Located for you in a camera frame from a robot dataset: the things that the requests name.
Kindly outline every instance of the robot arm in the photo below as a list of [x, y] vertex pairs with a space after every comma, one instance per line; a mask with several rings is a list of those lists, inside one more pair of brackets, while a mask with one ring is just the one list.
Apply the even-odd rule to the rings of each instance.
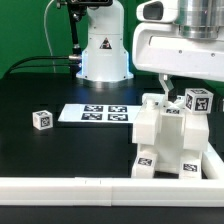
[[149, 1], [137, 16], [143, 21], [134, 33], [137, 69], [224, 81], [224, 1]]

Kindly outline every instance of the green wall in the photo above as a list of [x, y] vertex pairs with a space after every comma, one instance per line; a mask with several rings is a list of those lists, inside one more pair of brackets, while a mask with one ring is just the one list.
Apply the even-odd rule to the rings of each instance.
[[[119, 0], [125, 9], [124, 46], [131, 52], [132, 38], [136, 20], [136, 8], [144, 0]], [[10, 0], [0, 7], [0, 78], [15, 62], [31, 56], [50, 55], [44, 32], [44, 12], [50, 0]], [[54, 3], [48, 13], [47, 26], [54, 55], [71, 54], [72, 41], [67, 8], [58, 10]], [[81, 47], [87, 44], [87, 17], [78, 23]], [[145, 74], [136, 71], [130, 63], [134, 74]], [[29, 69], [36, 72], [53, 72], [52, 68]], [[57, 68], [57, 72], [68, 72], [68, 69]], [[208, 82], [224, 95], [224, 84]]]

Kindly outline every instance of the logo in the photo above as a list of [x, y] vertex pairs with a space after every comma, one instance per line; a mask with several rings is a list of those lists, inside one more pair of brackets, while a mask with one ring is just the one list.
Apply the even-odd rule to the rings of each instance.
[[108, 50], [112, 49], [109, 40], [107, 38], [105, 38], [105, 40], [101, 44], [100, 49], [108, 49]]

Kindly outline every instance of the white structure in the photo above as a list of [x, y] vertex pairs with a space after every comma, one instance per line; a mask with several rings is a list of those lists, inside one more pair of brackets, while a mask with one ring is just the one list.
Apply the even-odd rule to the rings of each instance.
[[187, 89], [174, 103], [165, 95], [143, 95], [133, 124], [132, 141], [138, 144], [133, 178], [153, 178], [155, 170], [179, 174], [181, 179], [201, 178], [212, 97], [205, 89]]
[[123, 46], [124, 9], [118, 0], [110, 7], [88, 9], [88, 46], [82, 54], [80, 82], [93, 87], [128, 84], [128, 52]]

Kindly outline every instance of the black tabletop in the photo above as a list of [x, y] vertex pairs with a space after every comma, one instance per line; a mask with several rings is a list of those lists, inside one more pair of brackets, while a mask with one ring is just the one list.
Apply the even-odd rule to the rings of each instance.
[[[208, 116], [210, 143], [223, 157], [220, 96], [203, 81], [173, 79], [170, 98], [185, 88], [215, 94]], [[16, 73], [0, 80], [1, 177], [125, 177], [136, 156], [132, 124], [58, 122], [65, 104], [141, 105], [143, 93], [163, 93], [157, 76], [137, 76], [133, 85], [94, 89], [68, 74]], [[32, 113], [48, 110], [54, 127], [33, 127]], [[2, 223], [223, 223], [223, 208], [0, 207]]]

